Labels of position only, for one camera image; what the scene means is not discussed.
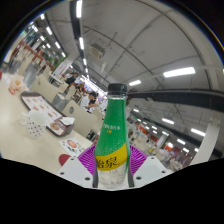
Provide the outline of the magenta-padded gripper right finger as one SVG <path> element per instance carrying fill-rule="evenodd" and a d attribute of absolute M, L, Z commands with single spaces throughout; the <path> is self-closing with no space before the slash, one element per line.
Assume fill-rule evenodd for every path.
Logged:
<path fill-rule="evenodd" d="M 157 181 L 171 171 L 159 161 L 156 156 L 147 156 L 134 146 L 130 146 L 128 185 L 130 187 L 143 187 Z"/>

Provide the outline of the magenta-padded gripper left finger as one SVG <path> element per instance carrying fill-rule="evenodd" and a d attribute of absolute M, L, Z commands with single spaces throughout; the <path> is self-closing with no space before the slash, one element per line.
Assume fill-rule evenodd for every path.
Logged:
<path fill-rule="evenodd" d="M 61 169 L 57 175 L 84 188 L 98 187 L 98 174 L 94 155 L 95 146 L 84 150 L 78 157 L 59 156 Z"/>

